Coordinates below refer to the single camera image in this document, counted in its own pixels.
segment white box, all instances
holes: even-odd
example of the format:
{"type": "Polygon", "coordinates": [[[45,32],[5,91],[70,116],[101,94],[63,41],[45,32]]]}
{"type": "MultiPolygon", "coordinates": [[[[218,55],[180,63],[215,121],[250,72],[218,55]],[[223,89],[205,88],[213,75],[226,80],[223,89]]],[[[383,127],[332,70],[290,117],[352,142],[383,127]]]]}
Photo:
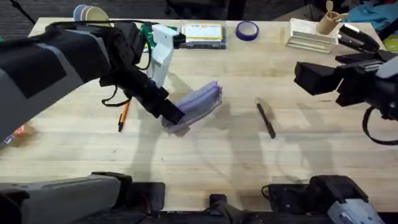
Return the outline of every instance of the white box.
{"type": "Polygon", "coordinates": [[[317,32],[317,22],[291,18],[285,34],[286,47],[329,54],[338,45],[339,26],[329,34],[317,32]]]}

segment marker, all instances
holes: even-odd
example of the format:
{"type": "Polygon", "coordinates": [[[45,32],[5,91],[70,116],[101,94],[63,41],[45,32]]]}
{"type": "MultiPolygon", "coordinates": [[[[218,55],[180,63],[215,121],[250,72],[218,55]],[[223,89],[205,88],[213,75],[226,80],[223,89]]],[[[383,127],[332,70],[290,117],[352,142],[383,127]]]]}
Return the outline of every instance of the marker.
{"type": "Polygon", "coordinates": [[[127,111],[129,110],[129,106],[130,106],[130,101],[127,102],[124,106],[123,106],[123,110],[122,113],[120,114],[120,118],[119,118],[119,129],[118,131],[121,132],[123,129],[123,125],[124,125],[124,121],[126,120],[126,115],[127,115],[127,111]]]}
{"type": "Polygon", "coordinates": [[[276,137],[275,130],[272,127],[271,122],[269,122],[269,120],[267,119],[267,116],[266,116],[266,114],[264,112],[264,109],[262,109],[262,106],[261,106],[260,102],[258,102],[258,101],[257,101],[257,108],[259,109],[261,117],[262,117],[262,119],[264,120],[264,123],[267,126],[269,136],[271,137],[271,139],[274,139],[276,137]]]}

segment tape roll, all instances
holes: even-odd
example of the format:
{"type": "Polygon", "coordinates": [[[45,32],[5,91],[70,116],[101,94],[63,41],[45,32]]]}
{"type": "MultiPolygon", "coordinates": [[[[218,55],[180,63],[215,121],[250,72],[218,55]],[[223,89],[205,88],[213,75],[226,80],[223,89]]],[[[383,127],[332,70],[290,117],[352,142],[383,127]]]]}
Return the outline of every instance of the tape roll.
{"type": "Polygon", "coordinates": [[[244,41],[254,40],[259,33],[259,27],[251,21],[243,21],[236,26],[236,36],[244,41]]]}

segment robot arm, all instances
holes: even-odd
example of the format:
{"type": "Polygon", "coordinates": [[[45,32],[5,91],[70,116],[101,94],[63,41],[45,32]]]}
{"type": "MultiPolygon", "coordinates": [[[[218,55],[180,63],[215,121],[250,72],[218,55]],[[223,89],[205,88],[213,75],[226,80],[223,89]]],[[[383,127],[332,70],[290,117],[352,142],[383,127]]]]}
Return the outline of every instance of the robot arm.
{"type": "Polygon", "coordinates": [[[74,89],[100,78],[135,97],[156,118],[183,113],[135,65],[146,40],[134,23],[116,27],[58,23],[42,35],[0,43],[0,139],[74,89]]]}
{"type": "Polygon", "coordinates": [[[382,141],[373,138],[368,131],[368,120],[373,109],[381,112],[382,118],[398,120],[398,57],[396,54],[377,50],[360,54],[337,56],[343,63],[336,68],[307,62],[298,62],[294,82],[311,95],[337,90],[336,100],[340,106],[368,103],[363,130],[374,142],[397,145],[398,141],[382,141]]]}

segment black pen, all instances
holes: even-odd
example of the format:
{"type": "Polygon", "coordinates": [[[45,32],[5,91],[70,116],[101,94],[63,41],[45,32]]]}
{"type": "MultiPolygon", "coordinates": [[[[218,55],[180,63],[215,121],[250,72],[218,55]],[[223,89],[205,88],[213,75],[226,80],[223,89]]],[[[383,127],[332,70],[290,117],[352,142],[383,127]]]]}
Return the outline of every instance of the black pen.
{"type": "Polygon", "coordinates": [[[259,109],[261,117],[262,117],[262,119],[264,120],[264,123],[267,126],[269,136],[271,137],[271,139],[274,139],[276,137],[275,130],[272,127],[271,122],[269,122],[269,120],[267,119],[267,116],[266,116],[266,114],[264,112],[264,109],[262,109],[262,106],[261,106],[260,102],[258,102],[258,101],[257,101],[257,108],[259,109]]]}

